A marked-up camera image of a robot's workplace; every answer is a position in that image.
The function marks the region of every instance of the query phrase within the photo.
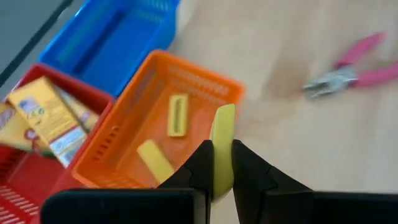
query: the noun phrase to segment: table surface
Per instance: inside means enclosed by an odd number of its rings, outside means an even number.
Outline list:
[[[397,8],[395,0],[202,0],[171,51],[246,85],[236,138],[286,174],[316,190],[396,193],[398,80],[317,101],[301,87],[377,31],[387,39],[357,70],[398,60]],[[238,223],[232,194],[211,219]]]

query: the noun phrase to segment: pliers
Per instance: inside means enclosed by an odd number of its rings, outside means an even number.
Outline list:
[[[336,70],[326,73],[304,85],[310,98],[330,95],[349,87],[363,87],[383,83],[398,77],[398,62],[381,70],[357,73],[354,65],[369,50],[385,38],[379,32],[357,43],[336,63]]]

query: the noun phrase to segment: yellow block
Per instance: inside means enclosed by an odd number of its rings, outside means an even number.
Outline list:
[[[187,134],[188,125],[188,95],[173,95],[169,101],[169,121],[167,135],[182,137]]]
[[[219,107],[211,127],[210,140],[214,147],[214,200],[228,193],[234,184],[231,150],[234,139],[235,110],[234,104]]]
[[[172,165],[153,140],[146,140],[137,152],[160,184],[174,174]]]

